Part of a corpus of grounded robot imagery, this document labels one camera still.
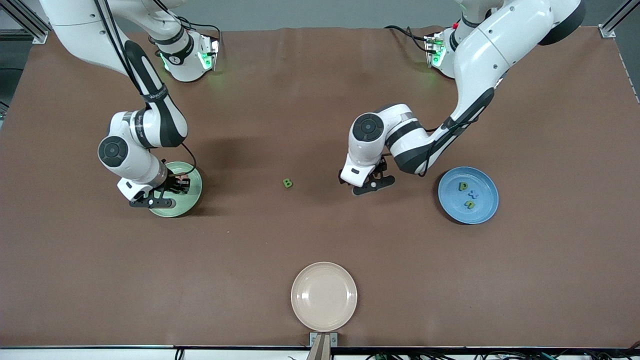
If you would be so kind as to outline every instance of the metal frame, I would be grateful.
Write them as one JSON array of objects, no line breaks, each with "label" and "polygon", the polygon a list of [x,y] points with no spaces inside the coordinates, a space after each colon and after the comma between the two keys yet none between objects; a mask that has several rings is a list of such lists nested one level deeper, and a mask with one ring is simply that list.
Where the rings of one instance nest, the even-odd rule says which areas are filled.
[{"label": "metal frame", "polygon": [[23,29],[33,35],[34,44],[44,44],[51,27],[22,0],[0,0],[4,9]]},{"label": "metal frame", "polygon": [[622,5],[620,5],[620,7],[618,7],[618,9],[614,11],[603,24],[598,25],[600,35],[603,38],[616,37],[616,33],[614,32],[616,26],[618,26],[620,22],[627,17],[627,15],[634,11],[638,5],[640,5],[640,0],[625,0],[624,3],[622,3]]}]

